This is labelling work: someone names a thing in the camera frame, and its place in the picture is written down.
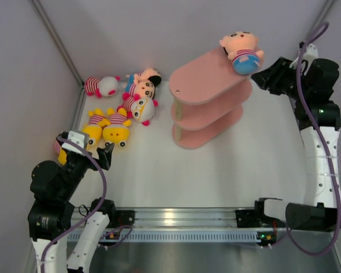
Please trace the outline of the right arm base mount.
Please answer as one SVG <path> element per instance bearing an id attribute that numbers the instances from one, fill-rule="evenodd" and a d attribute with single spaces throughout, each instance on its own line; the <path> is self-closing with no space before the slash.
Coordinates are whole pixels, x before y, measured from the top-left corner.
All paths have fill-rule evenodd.
<path id="1" fill-rule="evenodd" d="M 284 228 L 285 223 L 277 218 L 264 214 L 264 203 L 267 198 L 259 198 L 252 209 L 235 211 L 238 228 Z"/>

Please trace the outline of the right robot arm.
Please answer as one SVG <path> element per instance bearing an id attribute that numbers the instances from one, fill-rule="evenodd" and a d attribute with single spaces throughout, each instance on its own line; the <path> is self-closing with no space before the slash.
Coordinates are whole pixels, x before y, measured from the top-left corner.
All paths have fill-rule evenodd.
<path id="1" fill-rule="evenodd" d="M 306 156 L 307 184 L 303 203 L 265 198 L 254 219 L 266 226 L 278 218 L 294 230 L 333 231 L 341 225 L 341 189 L 338 175 L 339 106 L 331 100 L 339 66 L 328 59 L 303 61 L 301 72 L 291 60 L 279 58 L 251 77 L 260 89 L 295 100 Z"/>

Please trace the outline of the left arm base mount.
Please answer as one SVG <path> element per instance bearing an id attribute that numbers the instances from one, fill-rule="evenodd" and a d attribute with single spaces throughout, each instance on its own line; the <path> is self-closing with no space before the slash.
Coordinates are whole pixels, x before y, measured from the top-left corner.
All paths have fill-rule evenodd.
<path id="1" fill-rule="evenodd" d="M 117 210 L 112 216 L 111 221 L 108 225 L 110 228 L 117 228 L 123 225 L 132 226 L 135 222 L 135 211 L 134 210 Z"/>

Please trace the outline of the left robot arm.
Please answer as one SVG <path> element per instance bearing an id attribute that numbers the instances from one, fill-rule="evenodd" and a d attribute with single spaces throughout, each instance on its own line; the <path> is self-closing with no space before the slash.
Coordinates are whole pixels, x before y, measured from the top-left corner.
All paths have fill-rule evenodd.
<path id="1" fill-rule="evenodd" d="M 80 148 L 80 152 L 70 151 L 67 162 L 59 166 L 46 160 L 32 171 L 30 190 L 34 194 L 34 204 L 28 214 L 29 234 L 35 249 L 38 272 L 87 272 L 98 241 L 105 227 L 116 223 L 117 213 L 110 209 L 113 202 L 106 200 L 107 181 L 104 174 L 110 169 L 113 144 L 98 148 L 98 158 Z M 102 195 L 95 201 L 96 206 L 83 218 L 94 220 L 87 224 L 87 231 L 78 242 L 79 252 L 66 258 L 68 235 L 82 223 L 71 224 L 74 205 L 70 199 L 75 193 L 86 171 L 98 171 L 102 178 Z"/>

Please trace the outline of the small boy plush doll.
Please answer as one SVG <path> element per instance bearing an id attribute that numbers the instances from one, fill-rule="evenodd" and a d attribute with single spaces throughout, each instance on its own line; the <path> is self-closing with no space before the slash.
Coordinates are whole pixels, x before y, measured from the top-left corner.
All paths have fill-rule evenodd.
<path id="1" fill-rule="evenodd" d="M 131 89 L 134 89 L 141 81 L 150 80 L 157 87 L 162 82 L 161 74 L 153 69 L 147 68 L 142 72 L 127 74 L 127 84 L 125 85 L 125 92 L 129 93 Z"/>

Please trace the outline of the large boy plush doll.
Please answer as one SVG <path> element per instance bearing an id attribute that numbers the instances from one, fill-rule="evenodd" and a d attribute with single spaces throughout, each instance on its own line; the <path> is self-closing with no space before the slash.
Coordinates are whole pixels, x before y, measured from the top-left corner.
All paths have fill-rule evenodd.
<path id="1" fill-rule="evenodd" d="M 259 38 L 247 31 L 236 31 L 219 40 L 234 71 L 239 75 L 255 73 L 264 60 L 264 51 L 258 47 Z"/>

